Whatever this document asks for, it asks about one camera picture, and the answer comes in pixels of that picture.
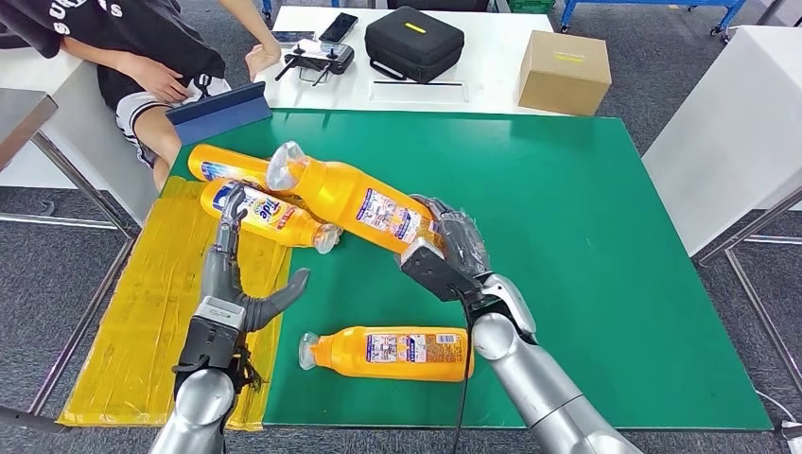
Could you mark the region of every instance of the yellow bottle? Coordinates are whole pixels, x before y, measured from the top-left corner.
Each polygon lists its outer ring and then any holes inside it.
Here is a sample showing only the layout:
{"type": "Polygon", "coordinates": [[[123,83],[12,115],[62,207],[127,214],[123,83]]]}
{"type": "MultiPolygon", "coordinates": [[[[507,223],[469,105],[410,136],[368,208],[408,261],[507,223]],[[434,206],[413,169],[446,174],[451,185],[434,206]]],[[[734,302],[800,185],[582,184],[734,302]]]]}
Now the yellow bottle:
{"type": "Polygon", "coordinates": [[[289,191],[315,215],[395,253],[418,236],[443,248],[422,203],[355,167],[312,159],[295,142],[286,142],[270,158],[267,183],[271,191],[289,191]]]}
{"type": "MultiPolygon", "coordinates": [[[[353,326],[331,336],[306,333],[298,348],[304,370],[422,381],[462,381],[468,352],[463,328],[353,326]]],[[[474,373],[471,354],[468,376],[474,373]]]]}
{"type": "Polygon", "coordinates": [[[268,190],[265,185],[268,161],[264,159],[200,144],[192,148],[186,165],[192,175],[201,181],[211,182],[217,178],[230,178],[263,191],[268,190]]]}
{"type": "MultiPolygon", "coordinates": [[[[217,179],[206,185],[200,194],[200,204],[206,213],[220,218],[226,197],[235,184],[234,180],[217,179]]],[[[252,187],[245,186],[242,204],[248,209],[248,214],[242,219],[244,230],[285,246],[314,247],[319,253],[328,253],[340,240],[340,227],[321,224],[301,208],[252,187]]]]}

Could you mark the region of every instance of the smartphone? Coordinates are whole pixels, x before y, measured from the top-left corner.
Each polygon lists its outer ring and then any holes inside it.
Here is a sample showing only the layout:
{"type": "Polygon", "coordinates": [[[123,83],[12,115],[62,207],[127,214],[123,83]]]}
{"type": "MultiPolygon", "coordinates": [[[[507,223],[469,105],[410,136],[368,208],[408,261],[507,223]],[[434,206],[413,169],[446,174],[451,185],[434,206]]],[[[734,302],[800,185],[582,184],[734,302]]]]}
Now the smartphone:
{"type": "Polygon", "coordinates": [[[314,40],[314,31],[273,31],[273,37],[282,47],[290,48],[301,40],[314,40]]]}
{"type": "Polygon", "coordinates": [[[319,39],[326,43],[339,43],[356,23],[357,16],[341,12],[319,39]]]}

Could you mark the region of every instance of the black t-shirt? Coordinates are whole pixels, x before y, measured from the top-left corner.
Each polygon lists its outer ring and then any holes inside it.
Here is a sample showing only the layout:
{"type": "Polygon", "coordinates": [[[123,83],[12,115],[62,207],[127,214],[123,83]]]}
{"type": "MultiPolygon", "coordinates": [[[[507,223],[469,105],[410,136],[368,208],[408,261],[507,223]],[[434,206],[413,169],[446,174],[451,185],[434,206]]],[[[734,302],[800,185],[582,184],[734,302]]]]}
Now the black t-shirt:
{"type": "MultiPolygon", "coordinates": [[[[0,22],[46,58],[59,52],[62,36],[107,50],[148,57],[183,75],[186,86],[198,74],[223,78],[225,63],[181,20],[176,0],[0,0],[0,22]]],[[[144,89],[128,76],[97,67],[106,104],[144,89]]]]}

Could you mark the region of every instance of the green mat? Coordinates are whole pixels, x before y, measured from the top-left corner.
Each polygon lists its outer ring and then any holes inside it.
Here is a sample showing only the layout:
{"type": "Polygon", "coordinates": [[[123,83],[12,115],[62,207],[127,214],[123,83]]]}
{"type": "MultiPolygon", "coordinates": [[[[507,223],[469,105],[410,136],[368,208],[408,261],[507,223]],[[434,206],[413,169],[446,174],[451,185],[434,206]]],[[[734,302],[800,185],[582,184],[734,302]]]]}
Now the green mat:
{"type": "MultiPolygon", "coordinates": [[[[273,113],[207,142],[266,157],[295,140],[310,156],[464,208],[493,269],[527,298],[538,340],[614,426],[771,427],[620,120],[273,113]]],[[[192,178],[188,151],[172,174],[192,178]]],[[[355,236],[328,255],[294,251],[292,268],[299,267],[312,274],[284,317],[264,423],[452,426],[460,384],[303,371],[297,349],[306,331],[463,326],[459,304],[439,302],[389,253],[355,236]]],[[[464,423],[523,426],[481,359],[464,423]]]]}

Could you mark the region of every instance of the bottle cap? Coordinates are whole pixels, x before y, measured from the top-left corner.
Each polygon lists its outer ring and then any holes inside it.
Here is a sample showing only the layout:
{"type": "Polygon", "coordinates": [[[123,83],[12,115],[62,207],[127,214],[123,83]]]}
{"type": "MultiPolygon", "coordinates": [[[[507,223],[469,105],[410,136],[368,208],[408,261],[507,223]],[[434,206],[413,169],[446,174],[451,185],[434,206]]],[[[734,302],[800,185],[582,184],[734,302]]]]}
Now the bottle cap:
{"type": "Polygon", "coordinates": [[[304,151],[293,141],[281,144],[270,157],[268,173],[265,177],[272,191],[288,191],[298,184],[297,174],[293,174],[293,166],[305,166],[304,151]]]}
{"type": "Polygon", "coordinates": [[[330,253],[334,245],[340,242],[342,229],[334,224],[322,224],[312,237],[312,244],[319,253],[330,253]]]}
{"type": "Polygon", "coordinates": [[[314,333],[305,333],[301,337],[301,343],[298,345],[298,364],[301,366],[301,369],[308,371],[318,365],[312,347],[317,345],[320,339],[321,338],[314,333]]]}

